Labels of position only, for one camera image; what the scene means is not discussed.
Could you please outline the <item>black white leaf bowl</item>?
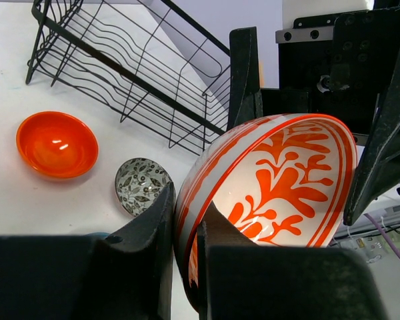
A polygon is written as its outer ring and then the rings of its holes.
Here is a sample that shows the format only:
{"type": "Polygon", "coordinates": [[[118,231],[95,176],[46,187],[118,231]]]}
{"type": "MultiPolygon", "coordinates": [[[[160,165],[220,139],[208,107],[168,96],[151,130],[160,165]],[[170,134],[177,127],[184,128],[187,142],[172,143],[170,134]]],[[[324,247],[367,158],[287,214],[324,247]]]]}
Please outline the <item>black white leaf bowl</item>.
{"type": "Polygon", "coordinates": [[[121,206],[132,217],[147,210],[172,182],[168,172],[153,160],[133,158],[118,168],[115,176],[115,193],[121,206]]]}

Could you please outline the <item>white orange floral bowl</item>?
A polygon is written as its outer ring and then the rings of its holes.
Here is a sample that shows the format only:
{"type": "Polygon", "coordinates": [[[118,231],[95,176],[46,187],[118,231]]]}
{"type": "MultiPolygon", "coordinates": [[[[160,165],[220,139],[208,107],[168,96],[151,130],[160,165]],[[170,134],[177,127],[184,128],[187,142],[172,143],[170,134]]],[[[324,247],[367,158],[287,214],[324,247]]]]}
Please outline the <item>white orange floral bowl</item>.
{"type": "Polygon", "coordinates": [[[218,137],[187,174],[175,207],[173,247],[191,306],[197,228],[208,209],[257,245],[325,247],[342,222],[357,158],[348,126],[325,114],[268,115],[218,137]]]}

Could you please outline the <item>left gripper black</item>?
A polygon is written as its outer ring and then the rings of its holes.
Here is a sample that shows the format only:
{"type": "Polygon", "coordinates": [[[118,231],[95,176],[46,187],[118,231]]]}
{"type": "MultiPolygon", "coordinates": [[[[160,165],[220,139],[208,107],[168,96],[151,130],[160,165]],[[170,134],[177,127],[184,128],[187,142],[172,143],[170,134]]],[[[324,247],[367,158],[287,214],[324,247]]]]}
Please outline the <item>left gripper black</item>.
{"type": "Polygon", "coordinates": [[[275,42],[279,88],[261,91],[257,28],[230,32],[227,130],[283,113],[328,114],[353,133],[372,126],[344,209],[351,226],[400,183],[400,6],[297,18],[275,42]]]}

